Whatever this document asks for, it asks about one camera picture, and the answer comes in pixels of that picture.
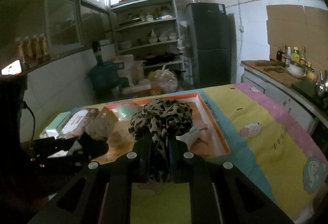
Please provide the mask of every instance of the refrigerator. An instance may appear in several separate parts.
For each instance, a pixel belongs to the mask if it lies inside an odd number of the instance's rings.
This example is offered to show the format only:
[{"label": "refrigerator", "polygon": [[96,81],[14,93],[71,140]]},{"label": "refrigerator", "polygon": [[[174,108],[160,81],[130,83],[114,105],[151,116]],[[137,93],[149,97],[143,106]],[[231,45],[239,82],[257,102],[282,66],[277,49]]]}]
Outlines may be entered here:
[{"label": "refrigerator", "polygon": [[185,15],[194,87],[230,84],[230,30],[224,5],[191,3]]}]

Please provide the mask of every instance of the cable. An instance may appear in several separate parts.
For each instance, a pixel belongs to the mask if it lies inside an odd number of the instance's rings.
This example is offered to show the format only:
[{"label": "cable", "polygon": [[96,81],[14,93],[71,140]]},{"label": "cable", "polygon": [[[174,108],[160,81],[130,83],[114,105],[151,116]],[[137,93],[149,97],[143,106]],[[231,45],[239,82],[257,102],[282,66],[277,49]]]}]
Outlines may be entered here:
[{"label": "cable", "polygon": [[25,109],[27,109],[30,113],[31,113],[31,115],[32,115],[32,118],[33,118],[33,135],[32,135],[32,140],[33,140],[33,138],[34,138],[34,133],[35,133],[35,116],[34,116],[34,114],[33,114],[33,111],[30,109],[30,107],[27,105],[27,103],[24,101],[24,103],[23,103],[23,108]]},{"label": "cable", "polygon": [[238,64],[240,63],[240,59],[241,59],[241,50],[243,47],[243,31],[241,31],[241,26],[242,26],[242,19],[241,19],[241,10],[240,10],[240,0],[237,0],[238,3],[238,14],[239,14],[239,31],[240,31],[240,49],[239,49],[239,54],[237,57],[237,67],[236,67],[236,74],[237,74],[237,69],[238,69]]}]

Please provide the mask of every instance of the cardboard box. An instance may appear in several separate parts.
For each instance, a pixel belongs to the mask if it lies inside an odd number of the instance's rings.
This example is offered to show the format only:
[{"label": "cardboard box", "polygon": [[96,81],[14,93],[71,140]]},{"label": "cardboard box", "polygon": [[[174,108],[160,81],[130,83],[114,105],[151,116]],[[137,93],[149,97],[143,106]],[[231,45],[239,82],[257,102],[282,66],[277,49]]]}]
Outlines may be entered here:
[{"label": "cardboard box", "polygon": [[276,58],[284,43],[292,50],[304,46],[315,74],[328,69],[328,11],[300,5],[273,5],[267,6],[267,12],[270,58]]}]

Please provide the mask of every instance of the leopard print cloth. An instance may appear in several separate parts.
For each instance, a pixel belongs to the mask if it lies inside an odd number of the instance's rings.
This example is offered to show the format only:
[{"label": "leopard print cloth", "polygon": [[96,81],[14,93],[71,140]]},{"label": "leopard print cloth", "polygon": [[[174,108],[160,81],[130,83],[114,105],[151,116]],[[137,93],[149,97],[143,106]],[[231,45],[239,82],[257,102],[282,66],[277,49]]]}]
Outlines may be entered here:
[{"label": "leopard print cloth", "polygon": [[192,109],[174,99],[153,99],[142,111],[132,116],[129,133],[136,141],[150,132],[150,178],[157,182],[170,182],[168,137],[181,136],[192,127]]}]

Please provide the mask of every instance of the wooden cutting board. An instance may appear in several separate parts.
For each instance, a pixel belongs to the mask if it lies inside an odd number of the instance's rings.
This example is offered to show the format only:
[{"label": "wooden cutting board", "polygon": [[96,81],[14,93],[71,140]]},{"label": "wooden cutting board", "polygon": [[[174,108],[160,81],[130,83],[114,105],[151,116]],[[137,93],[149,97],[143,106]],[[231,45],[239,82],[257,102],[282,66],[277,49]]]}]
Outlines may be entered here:
[{"label": "wooden cutting board", "polygon": [[[248,67],[251,67],[254,70],[257,70],[258,72],[263,73],[264,75],[267,75],[268,77],[274,79],[278,83],[280,83],[288,88],[291,88],[293,83],[301,81],[300,79],[297,79],[297,78],[293,77],[292,75],[290,75],[287,70],[286,70],[286,72],[282,72],[282,73],[278,73],[275,71],[266,72],[266,71],[264,71],[265,66],[257,66],[256,65],[259,61],[264,61],[264,60],[245,60],[245,61],[242,61],[241,63]],[[281,67],[279,65],[274,65],[274,64],[276,64],[276,61],[272,61],[272,64],[273,64],[273,67]]]}]

